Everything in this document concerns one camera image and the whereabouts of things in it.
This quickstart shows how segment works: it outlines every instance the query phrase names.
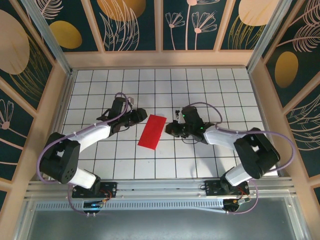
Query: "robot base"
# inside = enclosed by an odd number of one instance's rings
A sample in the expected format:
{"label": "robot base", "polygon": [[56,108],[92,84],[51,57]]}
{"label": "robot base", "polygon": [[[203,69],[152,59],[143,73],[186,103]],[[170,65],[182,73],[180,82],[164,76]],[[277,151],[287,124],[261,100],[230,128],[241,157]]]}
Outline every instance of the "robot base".
{"label": "robot base", "polygon": [[105,199],[115,198],[117,194],[116,182],[101,182],[98,194],[85,189],[81,186],[75,186],[72,192],[73,199]]}
{"label": "robot base", "polygon": [[246,181],[240,183],[238,186],[225,185],[222,180],[207,180],[204,181],[203,188],[205,189],[205,194],[207,196],[226,196],[234,195],[240,196],[242,192],[240,189],[247,195],[250,194],[249,186]]}

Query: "red napkin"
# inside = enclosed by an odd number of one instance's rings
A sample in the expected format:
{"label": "red napkin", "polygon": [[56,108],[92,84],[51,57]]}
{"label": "red napkin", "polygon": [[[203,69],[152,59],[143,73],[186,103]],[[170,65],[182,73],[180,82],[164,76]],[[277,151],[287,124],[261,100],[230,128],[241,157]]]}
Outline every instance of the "red napkin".
{"label": "red napkin", "polygon": [[166,120],[163,116],[150,115],[138,142],[138,146],[156,150]]}

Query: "glass panel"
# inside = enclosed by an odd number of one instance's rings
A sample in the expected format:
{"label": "glass panel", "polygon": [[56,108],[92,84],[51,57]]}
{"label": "glass panel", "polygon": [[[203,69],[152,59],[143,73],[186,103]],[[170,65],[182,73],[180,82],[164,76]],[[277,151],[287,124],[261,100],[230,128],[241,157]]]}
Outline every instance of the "glass panel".
{"label": "glass panel", "polygon": [[243,215],[201,210],[123,210],[86,218],[72,211],[36,211],[27,239],[292,240],[296,236],[285,199],[274,197],[260,198],[256,208]]}

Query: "dark teal wallpaper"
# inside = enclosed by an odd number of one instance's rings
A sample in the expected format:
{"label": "dark teal wallpaper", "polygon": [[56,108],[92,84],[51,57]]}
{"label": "dark teal wallpaper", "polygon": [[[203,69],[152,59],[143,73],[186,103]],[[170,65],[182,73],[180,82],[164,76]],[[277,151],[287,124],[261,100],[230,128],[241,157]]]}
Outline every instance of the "dark teal wallpaper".
{"label": "dark teal wallpaper", "polygon": [[33,117],[0,90],[0,178],[12,180]]}
{"label": "dark teal wallpaper", "polygon": [[320,186],[319,187],[316,187],[314,189],[314,193],[316,195],[316,199],[318,199],[318,202],[319,202],[319,205],[320,205]]}
{"label": "dark teal wallpaper", "polygon": [[282,21],[281,21],[281,23],[280,23],[277,31],[275,31],[275,33],[274,33],[273,36],[272,36],[272,39],[270,40],[269,44],[268,44],[268,45],[266,46],[266,48],[265,48],[265,50],[264,50],[264,52],[263,52],[263,54],[262,54],[262,57],[263,57],[263,58],[264,58],[264,57],[266,56],[266,54],[268,53],[271,45],[272,45],[273,42],[274,42],[275,37],[279,34],[280,30],[282,29],[285,21],[287,20],[288,16],[290,15],[290,13],[291,13],[292,9],[294,8],[294,6],[296,5],[297,1],[298,1],[298,0],[292,0],[292,2],[291,2],[291,4],[290,4],[290,7],[289,7],[288,11],[286,12],[285,16],[283,17],[283,19],[282,19]]}
{"label": "dark teal wallpaper", "polygon": [[4,205],[6,195],[7,195],[6,191],[0,190],[0,213],[1,213],[2,206]]}
{"label": "dark teal wallpaper", "polygon": [[320,5],[305,1],[266,63],[282,106],[320,71]]}
{"label": "dark teal wallpaper", "polygon": [[309,177],[320,174],[320,85],[287,115]]}
{"label": "dark teal wallpaper", "polygon": [[0,22],[0,77],[37,109],[53,66],[9,1],[1,2]]}
{"label": "dark teal wallpaper", "polygon": [[156,50],[154,0],[90,0],[106,51]]}
{"label": "dark teal wallpaper", "polygon": [[98,51],[80,0],[36,0],[35,3],[62,51]]}
{"label": "dark teal wallpaper", "polygon": [[163,50],[213,50],[227,1],[191,2],[163,1]]}
{"label": "dark teal wallpaper", "polygon": [[236,0],[221,50],[253,50],[274,9],[275,1]]}

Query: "yellow circle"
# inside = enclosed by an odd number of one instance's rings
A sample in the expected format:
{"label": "yellow circle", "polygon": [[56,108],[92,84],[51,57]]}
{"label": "yellow circle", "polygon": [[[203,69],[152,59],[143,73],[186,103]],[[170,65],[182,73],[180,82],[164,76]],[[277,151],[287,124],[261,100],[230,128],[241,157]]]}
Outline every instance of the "yellow circle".
{"label": "yellow circle", "polygon": [[146,9],[146,0],[97,0],[99,7],[109,18],[124,22],[125,6],[133,10],[136,18],[140,17]]}
{"label": "yellow circle", "polygon": [[280,88],[286,88],[295,80],[298,72],[298,58],[290,52],[283,52],[275,64],[275,82]]}
{"label": "yellow circle", "polygon": [[82,44],[80,32],[67,21],[55,21],[50,24],[50,29],[61,47],[76,49]]}
{"label": "yellow circle", "polygon": [[239,18],[249,26],[262,26],[269,22],[279,0],[241,0]]}
{"label": "yellow circle", "polygon": [[20,74],[28,65],[30,47],[28,35],[9,13],[0,10],[0,69],[8,74]]}

